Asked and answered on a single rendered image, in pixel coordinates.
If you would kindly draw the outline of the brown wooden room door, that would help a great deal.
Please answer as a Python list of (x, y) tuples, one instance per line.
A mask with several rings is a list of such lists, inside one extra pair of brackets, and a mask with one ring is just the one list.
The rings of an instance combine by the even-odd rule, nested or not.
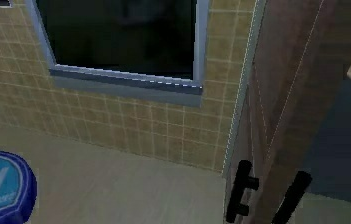
[[(223, 224), (272, 224), (351, 67), (351, 0), (256, 0), (225, 155)], [(225, 221), (241, 160), (257, 191)]]

